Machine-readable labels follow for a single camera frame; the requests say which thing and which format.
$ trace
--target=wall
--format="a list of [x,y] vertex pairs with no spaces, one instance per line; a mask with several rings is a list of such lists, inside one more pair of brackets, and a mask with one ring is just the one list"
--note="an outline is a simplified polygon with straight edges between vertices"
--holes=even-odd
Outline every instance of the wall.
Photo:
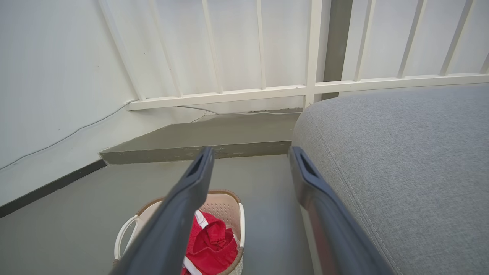
[[[395,77],[417,0],[377,0],[370,42],[360,78]],[[405,73],[439,74],[465,0],[427,0]],[[360,48],[367,0],[353,0],[342,80],[352,80]],[[479,72],[489,52],[489,1],[475,1],[448,73]]]
[[[260,83],[255,2],[232,2],[209,3],[223,86],[254,88]],[[109,4],[146,96],[174,95],[147,1]],[[158,5],[182,90],[215,91],[201,2],[161,0]],[[267,85],[304,83],[310,2],[262,0],[262,5]],[[324,16],[328,9],[323,5]],[[322,28],[322,45],[326,38],[327,27]],[[319,58],[318,80],[325,46]],[[0,167],[136,98],[97,0],[0,0],[0,91]],[[244,112],[301,106],[302,97],[293,97],[203,107]],[[121,110],[0,170],[0,206],[96,161],[105,148],[203,114],[178,107]]]

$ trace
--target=gray upholstered cushion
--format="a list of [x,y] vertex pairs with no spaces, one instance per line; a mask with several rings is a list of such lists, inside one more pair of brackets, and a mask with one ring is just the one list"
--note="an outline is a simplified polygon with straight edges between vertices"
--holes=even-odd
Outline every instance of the gray upholstered cushion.
[[489,88],[340,97],[301,146],[398,274],[489,274]]

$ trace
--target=laundry basket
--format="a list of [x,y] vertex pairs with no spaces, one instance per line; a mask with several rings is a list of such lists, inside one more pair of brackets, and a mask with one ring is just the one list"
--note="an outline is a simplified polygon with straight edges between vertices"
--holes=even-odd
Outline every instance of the laundry basket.
[[[143,206],[134,217],[127,220],[119,231],[115,240],[114,247],[114,264],[122,257],[120,253],[122,237],[132,223],[135,223],[133,232],[124,251],[129,247],[132,240],[137,236],[146,222],[151,218],[153,213],[158,209],[164,197],[155,199]],[[210,213],[216,218],[223,220],[240,241],[238,255],[234,262],[219,275],[238,275],[243,270],[243,252],[245,248],[245,210],[241,200],[231,191],[228,190],[211,190],[207,194],[205,203],[200,207],[201,211]]]

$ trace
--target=red clothing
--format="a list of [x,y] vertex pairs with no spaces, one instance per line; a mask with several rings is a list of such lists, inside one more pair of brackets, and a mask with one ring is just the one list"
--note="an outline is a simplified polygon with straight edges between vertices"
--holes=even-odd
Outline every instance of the red clothing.
[[194,215],[185,256],[202,275],[219,274],[226,270],[238,255],[237,243],[232,229],[226,229],[226,224],[222,220],[212,214],[201,213],[203,218],[202,215],[198,216],[198,213]]

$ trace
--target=electrical cord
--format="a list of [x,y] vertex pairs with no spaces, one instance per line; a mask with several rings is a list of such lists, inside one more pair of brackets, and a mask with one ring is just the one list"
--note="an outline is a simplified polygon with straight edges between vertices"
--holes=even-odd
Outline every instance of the electrical cord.
[[[11,163],[9,163],[9,164],[7,164],[7,165],[3,166],[2,168],[0,168],[0,170],[3,170],[3,169],[5,169],[5,168],[7,168],[7,167],[9,167],[9,166],[13,165],[14,163],[16,163],[16,162],[20,161],[21,159],[23,159],[23,158],[25,158],[25,157],[28,157],[28,156],[33,155],[33,154],[35,154],[35,153],[38,153],[38,152],[40,152],[40,151],[44,151],[44,150],[46,150],[47,148],[50,148],[50,147],[52,147],[52,146],[54,146],[54,145],[56,145],[56,144],[60,143],[61,141],[63,141],[63,140],[65,140],[65,139],[69,138],[70,136],[72,136],[72,135],[76,134],[78,131],[80,131],[80,130],[82,130],[82,129],[86,128],[86,127],[92,126],[92,125],[94,125],[94,124],[96,124],[96,123],[99,123],[99,122],[100,122],[100,121],[102,121],[102,120],[105,120],[105,119],[109,118],[110,116],[114,115],[116,112],[120,111],[122,108],[126,107],[126,106],[127,106],[129,103],[134,102],[134,101],[137,101],[137,99],[133,99],[133,100],[131,100],[131,101],[126,102],[124,105],[122,105],[122,107],[120,107],[119,109],[117,109],[115,112],[112,112],[110,115],[107,115],[107,116],[103,117],[102,119],[97,120],[96,122],[93,122],[93,123],[90,123],[90,124],[88,124],[88,125],[85,125],[85,126],[83,126],[83,127],[78,128],[78,130],[76,130],[75,132],[73,132],[73,133],[69,134],[68,136],[66,136],[66,137],[64,137],[64,138],[62,138],[62,139],[60,139],[59,141],[57,141],[57,142],[55,142],[55,143],[53,143],[53,144],[51,144],[51,145],[48,145],[48,146],[46,146],[46,147],[44,147],[44,148],[42,148],[42,149],[39,149],[39,150],[34,151],[34,152],[32,152],[32,153],[29,153],[29,154],[27,154],[27,155],[23,155],[22,157],[20,157],[20,158],[18,158],[18,159],[16,159],[16,160],[14,160],[13,162],[11,162]],[[221,113],[214,112],[214,111],[211,111],[211,110],[208,110],[208,109],[204,109],[204,108],[197,108],[197,107],[190,107],[190,106],[179,106],[179,107],[182,107],[182,108],[189,108],[189,109],[196,109],[196,110],[201,110],[201,111],[207,111],[207,112],[210,112],[210,113],[213,113],[213,114],[216,114],[216,115],[230,115],[230,114],[235,114],[235,115],[257,115],[257,114],[269,114],[269,115],[287,115],[287,114],[300,114],[300,113],[301,113],[301,112],[293,112],[293,113],[270,113],[270,112],[257,112],[257,113],[225,113],[225,114],[221,114]]]
[[190,107],[190,106],[179,106],[182,108],[196,109],[202,111],[208,111],[216,115],[257,115],[257,114],[269,114],[269,115],[289,115],[289,114],[300,114],[302,112],[292,112],[292,113],[271,113],[271,112],[256,112],[256,113],[218,113],[204,108]]
[[83,126],[83,127],[78,128],[78,130],[76,130],[75,132],[71,133],[69,136],[66,136],[66,137],[62,138],[62,139],[60,139],[59,141],[57,141],[57,142],[55,142],[55,143],[53,143],[53,144],[51,144],[51,145],[49,145],[49,146],[44,147],[43,149],[39,149],[39,150],[37,150],[37,151],[34,151],[34,152],[32,152],[32,153],[29,153],[29,154],[27,154],[27,155],[24,155],[24,156],[22,156],[22,157],[20,157],[20,158],[18,158],[18,159],[16,159],[16,160],[14,160],[13,162],[11,162],[11,163],[9,163],[9,164],[7,164],[7,165],[3,166],[2,168],[0,168],[0,170],[3,170],[4,168],[7,168],[7,167],[11,166],[12,164],[14,164],[14,163],[16,163],[16,162],[20,161],[21,159],[23,159],[23,158],[25,158],[25,157],[28,157],[28,156],[33,155],[33,154],[35,154],[35,153],[38,153],[38,152],[40,152],[40,151],[46,150],[47,148],[52,147],[52,146],[54,146],[54,145],[56,145],[56,144],[60,143],[61,141],[63,141],[63,140],[65,140],[65,139],[69,138],[70,136],[72,136],[72,135],[76,134],[78,131],[80,131],[80,130],[82,130],[82,129],[84,129],[84,128],[88,127],[88,126],[92,126],[93,124],[96,124],[96,123],[98,123],[98,122],[100,122],[100,121],[102,121],[102,120],[104,120],[104,119],[108,118],[109,116],[112,116],[112,115],[113,115],[113,114],[115,114],[116,112],[120,111],[122,108],[126,107],[126,106],[127,106],[129,103],[134,102],[134,101],[137,101],[137,99],[134,99],[134,100],[128,101],[126,104],[122,105],[122,107],[120,107],[120,108],[119,108],[119,109],[117,109],[115,112],[111,113],[110,115],[105,116],[105,117],[103,117],[102,119],[97,120],[96,122],[93,122],[93,123],[90,123],[90,124],[88,124],[88,125],[85,125],[85,126]]

